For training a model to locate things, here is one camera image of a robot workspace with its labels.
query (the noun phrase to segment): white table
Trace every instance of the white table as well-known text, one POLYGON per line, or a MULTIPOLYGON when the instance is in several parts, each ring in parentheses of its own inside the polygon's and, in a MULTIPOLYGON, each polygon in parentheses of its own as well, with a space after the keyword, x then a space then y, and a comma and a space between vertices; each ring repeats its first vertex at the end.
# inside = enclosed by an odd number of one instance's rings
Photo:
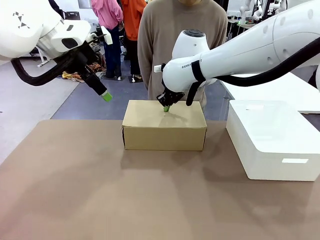
MULTIPOLYGON (((241 74, 237 77, 250 77, 254 74, 241 74)), ((234 100, 278 100, 286 101, 302 114, 320 114, 320 92, 301 78, 292 73, 257 86, 234 86, 221 81, 222 85, 234 100)), ((229 97, 225 95, 225 100, 229 102, 229 97)), ((226 116, 223 113, 224 104, 221 107, 220 117, 226 116)))

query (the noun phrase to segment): black band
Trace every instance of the black band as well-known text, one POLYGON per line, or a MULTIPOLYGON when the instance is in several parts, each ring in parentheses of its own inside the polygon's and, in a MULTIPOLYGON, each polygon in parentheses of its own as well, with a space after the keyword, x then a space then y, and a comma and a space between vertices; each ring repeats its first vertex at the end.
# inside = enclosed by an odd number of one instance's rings
POLYGON ((197 82, 194 82, 190 87, 188 97, 186 98, 187 106, 192 105, 194 98, 196 96, 196 93, 198 91, 198 88, 206 80, 201 72, 199 60, 192 62, 191 67, 192 67, 193 76, 197 80, 197 82))
POLYGON ((162 63, 162 64, 161 64, 161 72, 163 72, 163 71, 164 71, 165 66, 166 66, 166 64, 165 64, 165 63, 162 63))
POLYGON ((191 67, 192 67, 192 72, 193 72, 193 76, 194 78, 200 82, 203 83, 206 79, 202 74, 201 68, 200 68, 200 61, 194 61, 191 63, 191 67))

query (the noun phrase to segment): white plastic container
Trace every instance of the white plastic container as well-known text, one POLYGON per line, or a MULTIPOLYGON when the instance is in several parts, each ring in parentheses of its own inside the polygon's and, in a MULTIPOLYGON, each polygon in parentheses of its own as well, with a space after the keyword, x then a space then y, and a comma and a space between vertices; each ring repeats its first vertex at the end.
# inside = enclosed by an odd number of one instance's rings
POLYGON ((284 101, 231 100, 226 129, 249 179, 320 174, 320 132, 284 101))

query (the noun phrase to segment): gray floor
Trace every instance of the gray floor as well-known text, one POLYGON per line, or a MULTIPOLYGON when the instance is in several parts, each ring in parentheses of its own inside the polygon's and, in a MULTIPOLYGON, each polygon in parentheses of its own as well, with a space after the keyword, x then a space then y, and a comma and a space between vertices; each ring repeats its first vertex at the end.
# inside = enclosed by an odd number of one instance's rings
MULTIPOLYGON (((50 62, 23 59, 32 76, 51 69, 50 62)), ((11 63, 0 65, 0 164, 42 120, 50 119, 78 84, 55 79, 43 86, 31 86, 18 77, 11 63)))
MULTIPOLYGON (((306 67, 293 71, 295 75, 307 81, 314 67, 306 67)), ((143 83, 130 83, 130 64, 122 63, 122 81, 103 79, 102 82, 112 93, 111 102, 105 102, 86 84, 79 84, 64 104, 54 114, 52 119, 98 119, 98 120, 122 120, 124 118, 129 100, 146 100, 147 90, 143 83)), ((224 119, 224 104, 226 90, 216 82, 206 87, 207 106, 205 118, 207 120, 224 119)), ((320 115, 305 115, 305 117, 320 131, 320 115)))

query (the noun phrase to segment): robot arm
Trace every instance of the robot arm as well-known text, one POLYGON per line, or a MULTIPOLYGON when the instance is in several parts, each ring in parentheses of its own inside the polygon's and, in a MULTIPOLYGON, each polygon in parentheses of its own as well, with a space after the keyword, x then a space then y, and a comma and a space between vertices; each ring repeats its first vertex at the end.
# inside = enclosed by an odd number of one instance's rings
POLYGON ((82 79, 106 101, 111 99, 107 88, 88 65, 98 57, 89 44, 112 38, 104 27, 91 33, 91 26, 83 20, 63 20, 48 0, 0 0, 0 64, 11 61, 18 76, 26 83, 40 86, 53 80, 64 70, 79 72, 82 79), (43 75, 27 74, 19 57, 35 47, 53 59, 57 65, 43 75))
MULTIPOLYGON (((246 11, 250 11, 250 4, 252 0, 245 0, 244 6, 240 7, 240 13, 241 13, 241 20, 239 21, 239 24, 246 24, 246 11)), ((252 18, 255 21, 258 21, 259 18, 261 18, 261 14, 263 14, 262 10, 262 4, 260 0, 254 0, 254 8, 257 10, 253 13, 252 18)))
POLYGON ((204 33, 182 32, 173 49, 174 58, 160 68, 155 66, 155 72, 163 71, 165 88, 158 100, 168 108, 189 90, 189 106, 198 87, 212 82, 212 78, 245 87, 270 82, 296 67, 318 65, 319 5, 320 0, 313 0, 281 12, 212 50, 206 45, 204 33), (257 73, 262 74, 250 78, 231 76, 257 73))
POLYGON ((269 6, 272 11, 275 11, 275 14, 279 14, 285 10, 287 10, 287 1, 286 0, 278 0, 277 3, 272 3, 269 6))

